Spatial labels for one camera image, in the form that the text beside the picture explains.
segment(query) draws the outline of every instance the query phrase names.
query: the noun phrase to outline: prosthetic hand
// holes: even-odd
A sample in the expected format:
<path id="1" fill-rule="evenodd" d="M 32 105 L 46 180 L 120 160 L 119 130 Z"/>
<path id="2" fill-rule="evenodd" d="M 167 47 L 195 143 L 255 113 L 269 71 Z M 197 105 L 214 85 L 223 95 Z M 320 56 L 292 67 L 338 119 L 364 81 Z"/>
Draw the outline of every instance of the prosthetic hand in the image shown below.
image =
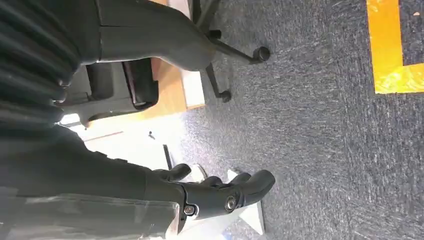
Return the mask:
<path id="1" fill-rule="evenodd" d="M 18 198 L 76 195 L 145 201 L 150 205 L 176 203 L 176 214 L 147 207 L 140 218 L 145 229 L 137 230 L 152 236 L 165 233 L 176 219 L 174 226 L 179 232 L 187 216 L 220 216 L 256 203 L 275 183 L 266 170 L 252 176 L 241 173 L 227 184 L 216 176 L 201 183 L 179 182 L 191 172 L 186 164 L 152 171 L 122 159 L 109 159 L 89 151 L 76 133 L 60 126 L 34 138 L 12 137 L 8 143 L 8 151 L 1 153 L 0 186 L 16 190 Z M 123 212 L 117 211 L 112 217 L 120 215 Z"/>

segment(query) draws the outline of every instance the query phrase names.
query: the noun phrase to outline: gray fabric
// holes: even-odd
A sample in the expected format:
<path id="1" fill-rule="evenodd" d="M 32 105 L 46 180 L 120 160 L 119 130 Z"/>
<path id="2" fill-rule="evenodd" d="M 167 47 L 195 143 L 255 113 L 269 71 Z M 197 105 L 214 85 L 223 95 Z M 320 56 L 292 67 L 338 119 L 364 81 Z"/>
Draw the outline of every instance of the gray fabric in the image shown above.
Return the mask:
<path id="1" fill-rule="evenodd" d="M 268 240 L 424 238 L 424 95 L 374 93 L 366 7 L 231 0 L 215 16 L 223 42 L 246 53 L 264 45 L 272 57 L 249 66 L 218 55 L 219 86 L 233 100 L 216 100 L 203 72 L 207 106 L 181 116 L 179 147 L 211 175 L 275 174 L 262 203 Z M 402 32 L 414 26 L 422 36 L 423 16 Z M 423 59 L 422 45 L 413 51 L 412 62 Z M 228 231 L 259 238 L 240 222 Z"/>

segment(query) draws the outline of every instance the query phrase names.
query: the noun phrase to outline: metal screw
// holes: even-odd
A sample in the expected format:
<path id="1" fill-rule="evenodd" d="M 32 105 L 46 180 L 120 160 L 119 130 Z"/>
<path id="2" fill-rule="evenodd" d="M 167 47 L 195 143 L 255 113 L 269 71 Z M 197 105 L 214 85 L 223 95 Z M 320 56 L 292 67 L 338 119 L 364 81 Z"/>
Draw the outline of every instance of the metal screw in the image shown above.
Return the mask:
<path id="1" fill-rule="evenodd" d="M 195 214 L 195 212 L 196 212 L 196 208 L 194 206 L 188 205 L 188 206 L 185 206 L 184 208 L 185 215 L 192 216 L 193 214 Z"/>
<path id="2" fill-rule="evenodd" d="M 236 208 L 236 204 L 237 204 L 236 198 L 234 196 L 229 196 L 226 199 L 226 203 L 225 203 L 226 211 L 229 213 L 232 212 Z"/>

